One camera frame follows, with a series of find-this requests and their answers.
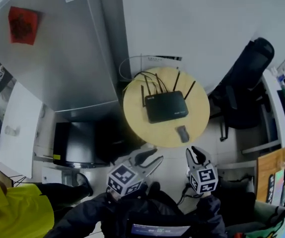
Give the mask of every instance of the office chair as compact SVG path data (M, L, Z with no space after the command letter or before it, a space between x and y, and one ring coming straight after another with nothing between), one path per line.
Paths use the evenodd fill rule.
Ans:
M225 136L221 130L220 141L228 138L228 128L247 129L256 127L260 122L256 100L265 94L255 87L264 70L274 58L274 48L265 39L250 41L245 47L229 73L211 93L213 103L220 107L221 112L210 119L224 116Z

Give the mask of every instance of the yellow shirt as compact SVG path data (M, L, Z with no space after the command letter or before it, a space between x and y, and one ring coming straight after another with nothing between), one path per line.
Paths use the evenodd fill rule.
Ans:
M46 196L34 184L0 187L0 238L41 238L54 225L54 213Z

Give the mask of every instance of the white floor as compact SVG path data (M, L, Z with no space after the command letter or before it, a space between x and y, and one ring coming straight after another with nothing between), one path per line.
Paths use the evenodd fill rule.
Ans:
M55 123L58 118L54 112L47 109L44 118L40 121L39 136L36 140L35 152L38 156L52 156ZM229 137L226 141L220 142L220 118L210 120L204 133L196 139L195 142L190 143L189 146L195 145L203 148L212 155L213 162L217 164L235 163L251 160L257 156L243 156L240 150L247 149L261 142L260 129L254 128L249 130L235 130L229 129ZM181 192L187 183L186 168L187 160L185 157L186 147L179 148L159 148L158 151L146 160L146 163L155 159L158 156L164 156L162 164L150 176L151 181L158 181L161 184L161 189L169 194L173 200L178 202L181 197ZM36 162L33 163L33 178L26 181L41 182L42 181L42 167L55 167L53 163ZM82 169L81 172L86 175L90 181L94 195L86 198L91 198L104 193L106 190L107 173L113 167L96 168L96 169ZM190 212L196 207L197 200L186 198L179 207L183 212Z

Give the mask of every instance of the shoe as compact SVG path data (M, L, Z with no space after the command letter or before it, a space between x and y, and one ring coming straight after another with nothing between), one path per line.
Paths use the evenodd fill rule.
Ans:
M150 188L149 188L149 194L151 193L154 193L156 191L160 191L160 183L157 182L157 181L154 181L151 185L150 185Z
M78 186L85 186L88 189L88 196L92 196L94 191L92 189L91 184L89 183L88 179L85 175L81 173L76 174L76 182Z

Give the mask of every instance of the router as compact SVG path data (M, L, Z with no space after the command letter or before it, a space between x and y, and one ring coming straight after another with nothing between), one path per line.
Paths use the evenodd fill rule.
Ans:
M157 81L159 83L158 75L155 74ZM186 98L191 92L195 81L192 83L187 95L183 97L181 91L175 91L177 82L179 80L180 72L178 72L175 85L172 92L163 92L161 84L159 83L159 88L161 93L151 94L150 88L148 85L147 77L145 76L145 81L148 88L149 95L144 97L144 88L142 89L142 106L146 107L148 120L150 123L157 123L162 121L169 121L174 119L179 119L186 117L189 113L188 107L186 104Z

